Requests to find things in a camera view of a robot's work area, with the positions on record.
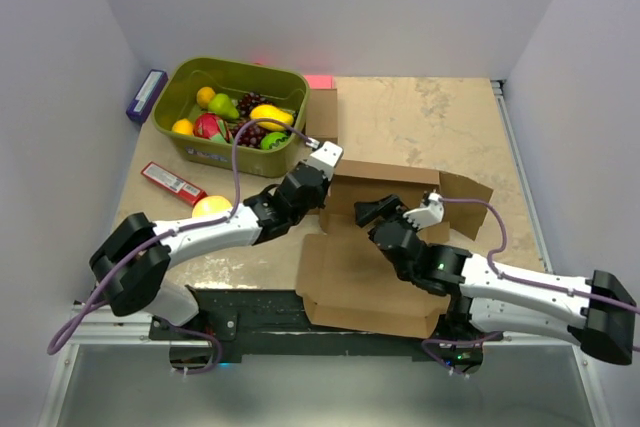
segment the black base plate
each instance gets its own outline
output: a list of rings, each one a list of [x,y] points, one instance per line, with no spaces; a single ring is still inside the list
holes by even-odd
[[[213,331],[223,347],[222,362],[238,363],[244,355],[394,356],[414,361],[430,360],[421,339],[395,337],[313,325],[305,314],[302,299],[293,290],[194,290],[201,313],[184,328]],[[188,340],[153,322],[151,340]],[[450,365],[477,368],[481,349],[442,349],[432,352]],[[172,346],[174,367],[197,367],[207,362],[207,347]]]

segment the open cardboard box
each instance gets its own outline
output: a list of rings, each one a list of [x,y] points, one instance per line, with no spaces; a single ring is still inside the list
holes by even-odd
[[[338,143],[338,91],[312,89],[307,103],[305,132],[320,142]]]
[[[428,338],[446,312],[448,297],[436,297],[396,277],[393,266],[355,224],[354,203],[397,194],[409,207],[425,191],[444,197],[489,201],[493,190],[467,177],[431,169],[342,160],[335,172],[320,226],[327,235],[304,239],[296,293],[313,324],[405,337]],[[450,204],[441,224],[420,236],[449,240],[449,229],[475,239],[486,208]]]

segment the plastic fruit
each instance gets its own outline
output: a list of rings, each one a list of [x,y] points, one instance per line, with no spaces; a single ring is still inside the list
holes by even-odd
[[[196,102],[200,107],[206,109],[215,96],[216,93],[211,87],[202,87],[196,94]]]
[[[246,122],[241,122],[231,127],[231,134],[234,138],[238,136],[238,132],[240,128],[246,124]],[[243,147],[250,147],[253,149],[260,148],[260,142],[264,139],[265,135],[267,135],[269,131],[263,129],[259,125],[251,125],[247,127],[247,129],[242,133],[242,137],[238,138],[238,145]]]
[[[193,135],[223,144],[231,140],[227,123],[214,114],[202,114],[193,124]]]
[[[218,212],[229,210],[231,207],[233,207],[231,202],[225,197],[221,195],[210,195],[209,197],[199,200],[198,203],[194,205],[191,217],[217,214]]]
[[[254,108],[250,117],[252,119],[275,119],[287,125],[293,125],[293,115],[269,104],[262,104]],[[282,132],[284,130],[284,127],[273,122],[258,122],[258,125],[274,132]]]
[[[262,142],[260,142],[260,148],[262,150],[271,150],[275,149],[279,145],[282,145],[287,141],[289,136],[283,132],[271,132],[270,134],[265,135]]]
[[[269,102],[266,97],[255,92],[249,92],[248,94],[243,95],[238,101],[238,112],[240,112],[240,117],[249,117],[251,111],[258,105],[262,104],[271,104],[271,102]]]
[[[227,94],[217,94],[207,105],[207,109],[212,114],[216,114],[225,120],[238,120],[240,113],[233,105]]]
[[[182,135],[193,135],[193,124],[189,119],[180,119],[171,126],[171,132]]]

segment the bunch of grapes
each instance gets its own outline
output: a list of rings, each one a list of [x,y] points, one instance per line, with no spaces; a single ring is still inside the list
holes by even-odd
[[[236,125],[230,126],[231,135],[233,135],[234,139],[238,135],[238,131],[240,130],[240,128],[246,123],[247,123],[246,121],[243,121]],[[242,145],[244,147],[250,147],[253,149],[259,149],[260,142],[262,142],[262,139],[264,139],[264,136],[267,134],[268,132],[266,129],[263,129],[259,125],[254,124],[248,127],[242,133],[242,137],[238,139],[238,145]]]
[[[273,102],[270,102],[266,97],[263,97],[255,92],[244,94],[244,96],[238,101],[237,105],[240,117],[249,117],[249,114],[251,113],[253,108],[262,104],[273,105]]]

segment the cardboard flap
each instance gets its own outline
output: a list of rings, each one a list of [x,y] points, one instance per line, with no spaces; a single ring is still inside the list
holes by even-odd
[[[307,235],[296,293],[314,324],[407,337],[429,337],[449,304],[398,280],[366,235]]]
[[[462,175],[440,172],[440,193],[455,199],[480,199],[489,202],[493,189]],[[475,240],[487,215],[487,208],[479,204],[447,204],[444,221],[462,235]]]
[[[302,253],[298,263],[296,278],[296,294],[318,298],[325,252],[327,250],[327,236],[322,234],[306,235],[302,241]]]
[[[406,315],[369,312],[318,305],[308,296],[302,296],[305,313],[312,324],[340,329],[375,332],[428,339],[436,329],[438,316],[412,317]]]
[[[427,185],[438,185],[440,183],[437,170],[346,159],[340,161],[335,175]]]
[[[306,133],[318,140],[338,139],[338,91],[312,89],[307,103]]]
[[[418,232],[418,237],[427,244],[446,244],[449,242],[450,226],[449,222],[440,222]]]

